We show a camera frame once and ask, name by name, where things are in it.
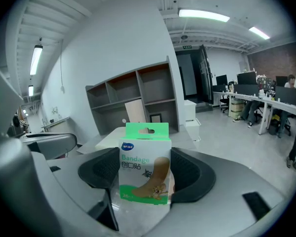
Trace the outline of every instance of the green box top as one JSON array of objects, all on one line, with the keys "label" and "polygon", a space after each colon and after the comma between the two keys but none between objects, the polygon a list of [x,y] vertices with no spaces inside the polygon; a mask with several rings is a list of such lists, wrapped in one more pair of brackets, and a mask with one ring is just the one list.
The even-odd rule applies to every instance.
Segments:
[{"label": "green box top", "polygon": [[169,123],[126,123],[126,136],[123,139],[170,140]]}]

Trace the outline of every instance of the brick wall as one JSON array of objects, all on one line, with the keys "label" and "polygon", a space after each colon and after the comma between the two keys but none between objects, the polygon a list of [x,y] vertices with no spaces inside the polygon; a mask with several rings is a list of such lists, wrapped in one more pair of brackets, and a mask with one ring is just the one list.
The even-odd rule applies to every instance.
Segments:
[{"label": "brick wall", "polygon": [[250,70],[275,80],[276,76],[296,76],[296,43],[248,55]]}]

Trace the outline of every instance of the exit sign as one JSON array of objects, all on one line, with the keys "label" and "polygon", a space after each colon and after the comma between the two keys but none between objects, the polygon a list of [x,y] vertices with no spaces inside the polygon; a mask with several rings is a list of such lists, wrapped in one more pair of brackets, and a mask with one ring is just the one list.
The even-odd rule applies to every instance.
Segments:
[{"label": "exit sign", "polygon": [[184,45],[183,49],[192,49],[192,46],[191,45]]}]

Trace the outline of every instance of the black door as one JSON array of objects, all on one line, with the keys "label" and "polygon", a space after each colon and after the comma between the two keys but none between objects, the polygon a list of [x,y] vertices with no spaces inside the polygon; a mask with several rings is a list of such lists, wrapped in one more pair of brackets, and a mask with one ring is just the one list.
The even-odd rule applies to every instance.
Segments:
[{"label": "black door", "polygon": [[209,67],[209,61],[206,54],[206,49],[204,45],[201,45],[199,48],[198,54],[198,66],[200,69],[200,76],[201,76],[201,84],[202,84],[202,91],[203,91],[203,98],[204,102],[213,104],[213,82],[212,82],[212,73]]}]

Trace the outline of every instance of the doorway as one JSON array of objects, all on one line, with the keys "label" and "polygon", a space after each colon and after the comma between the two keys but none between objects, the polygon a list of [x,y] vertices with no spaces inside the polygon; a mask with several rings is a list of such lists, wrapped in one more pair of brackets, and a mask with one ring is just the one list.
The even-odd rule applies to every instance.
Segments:
[{"label": "doorway", "polygon": [[198,50],[176,52],[184,99],[196,104],[213,104],[212,73],[202,45]]}]

